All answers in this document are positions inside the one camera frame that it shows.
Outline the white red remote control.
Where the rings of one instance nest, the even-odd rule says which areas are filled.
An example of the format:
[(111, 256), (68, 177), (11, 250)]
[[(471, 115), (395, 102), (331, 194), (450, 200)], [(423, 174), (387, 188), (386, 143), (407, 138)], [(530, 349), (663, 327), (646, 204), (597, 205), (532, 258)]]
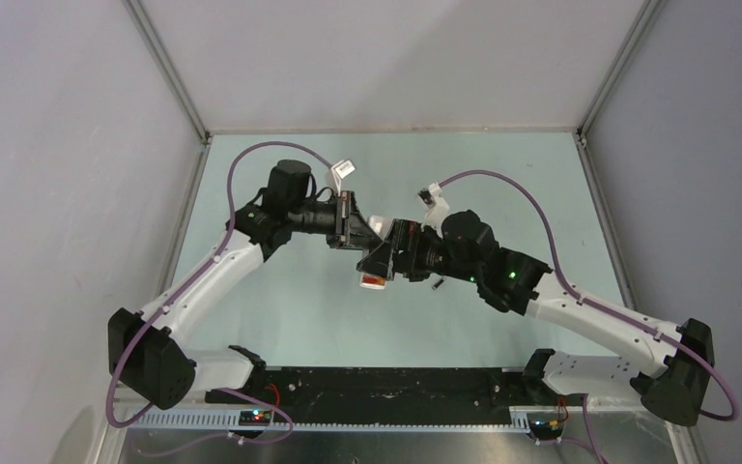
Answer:
[[(390, 233), (394, 219), (392, 217), (371, 216), (368, 219), (368, 225), (374, 233), (384, 240)], [(382, 254), (379, 251), (379, 245), (372, 246), (369, 250), (362, 253), (360, 260), (360, 278), (359, 285), (362, 288), (371, 290), (385, 290), (387, 284), (387, 275), (379, 276), (376, 274), (381, 269)]]

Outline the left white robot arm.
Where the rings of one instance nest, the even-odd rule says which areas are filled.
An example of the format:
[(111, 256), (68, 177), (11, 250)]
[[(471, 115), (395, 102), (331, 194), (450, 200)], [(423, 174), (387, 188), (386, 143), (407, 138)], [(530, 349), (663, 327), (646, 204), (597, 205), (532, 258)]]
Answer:
[(190, 392), (218, 388), (229, 388), (243, 402), (262, 398), (267, 377), (257, 369), (256, 355), (239, 347), (192, 352), (188, 341), (205, 315), (294, 233), (324, 235), (337, 249), (377, 244), (380, 238), (358, 212), (352, 193), (341, 188), (355, 169), (348, 159), (334, 164), (330, 196), (321, 201), (308, 164), (279, 161), (266, 186), (235, 212), (220, 243), (183, 280), (140, 310), (120, 308), (110, 317), (113, 378), (161, 410)]

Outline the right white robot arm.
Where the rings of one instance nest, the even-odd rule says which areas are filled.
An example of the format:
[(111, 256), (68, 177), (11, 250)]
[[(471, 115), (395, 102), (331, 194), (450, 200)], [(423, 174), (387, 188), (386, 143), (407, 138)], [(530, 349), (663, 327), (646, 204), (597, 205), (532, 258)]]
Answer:
[(499, 312), (547, 321), (618, 356), (603, 383), (623, 383), (658, 418), (694, 426), (702, 413), (714, 363), (712, 331), (698, 319), (682, 324), (604, 303), (566, 283), (543, 261), (499, 245), (492, 227), (471, 210), (439, 228), (371, 217), (372, 242), (357, 268), (377, 278), (421, 281), (438, 275), (471, 282)]

